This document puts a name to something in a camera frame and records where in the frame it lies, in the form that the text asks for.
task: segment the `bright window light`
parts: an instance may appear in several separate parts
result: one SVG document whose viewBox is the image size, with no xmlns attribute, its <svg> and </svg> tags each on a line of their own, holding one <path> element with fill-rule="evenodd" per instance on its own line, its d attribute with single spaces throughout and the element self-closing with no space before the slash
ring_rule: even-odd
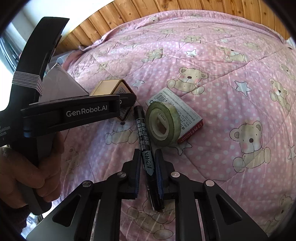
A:
<svg viewBox="0 0 296 241">
<path fill-rule="evenodd" d="M 0 61 L 0 111 L 6 109 L 9 103 L 12 74 Z"/>
</svg>

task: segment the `roll of tape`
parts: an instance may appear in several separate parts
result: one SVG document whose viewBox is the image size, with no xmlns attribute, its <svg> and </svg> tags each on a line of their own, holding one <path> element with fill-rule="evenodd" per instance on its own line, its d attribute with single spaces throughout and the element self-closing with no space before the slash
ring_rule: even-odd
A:
<svg viewBox="0 0 296 241">
<path fill-rule="evenodd" d="M 146 125 L 150 138 L 158 146 L 177 142 L 181 121 L 176 108 L 167 102 L 153 102 L 146 112 Z"/>
</svg>

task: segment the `metal bolt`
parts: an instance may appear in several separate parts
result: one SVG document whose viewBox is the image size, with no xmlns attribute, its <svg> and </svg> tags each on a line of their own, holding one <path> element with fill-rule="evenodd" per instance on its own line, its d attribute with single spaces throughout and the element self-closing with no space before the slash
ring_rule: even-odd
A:
<svg viewBox="0 0 296 241">
<path fill-rule="evenodd" d="M 212 180 L 206 180 L 205 184 L 209 187 L 212 187 L 215 185 L 214 181 L 212 181 Z"/>
<path fill-rule="evenodd" d="M 88 187 L 90 187 L 90 185 L 91 185 L 91 181 L 84 181 L 83 183 L 82 183 L 82 186 L 83 187 L 85 187 L 85 188 L 88 188 Z"/>
<path fill-rule="evenodd" d="M 178 173 L 178 172 L 172 172 L 170 175 L 172 177 L 180 177 L 180 173 Z"/>
<path fill-rule="evenodd" d="M 126 173 L 125 172 L 119 172 L 119 173 L 117 173 L 117 176 L 118 177 L 125 177 Z"/>
</svg>

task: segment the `polka dot fabric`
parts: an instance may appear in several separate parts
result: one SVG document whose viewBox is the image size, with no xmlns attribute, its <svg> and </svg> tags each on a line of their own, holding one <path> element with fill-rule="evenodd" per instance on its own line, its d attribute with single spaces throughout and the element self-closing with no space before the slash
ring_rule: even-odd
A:
<svg viewBox="0 0 296 241">
<path fill-rule="evenodd" d="M 263 25 L 180 10 L 111 30 L 68 72 L 88 92 L 101 80 L 123 78 L 145 110 L 148 98 L 170 88 L 204 126 L 164 147 L 164 158 L 192 180 L 214 180 L 269 234 L 296 196 L 295 61 L 285 40 Z M 61 200 L 83 180 L 120 171 L 138 147 L 132 114 L 64 136 Z M 175 240 L 174 217 L 173 203 L 162 213 L 151 209 L 142 173 L 139 198 L 122 204 L 121 239 Z"/>
</svg>

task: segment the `elastic band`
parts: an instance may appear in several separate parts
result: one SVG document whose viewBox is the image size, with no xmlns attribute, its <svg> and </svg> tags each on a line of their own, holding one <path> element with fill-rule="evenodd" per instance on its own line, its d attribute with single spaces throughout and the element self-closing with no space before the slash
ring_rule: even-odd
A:
<svg viewBox="0 0 296 241">
<path fill-rule="evenodd" d="M 13 74 L 12 83 L 14 85 L 33 88 L 37 90 L 40 95 L 42 95 L 42 81 L 40 76 L 37 74 L 15 71 Z"/>
</svg>

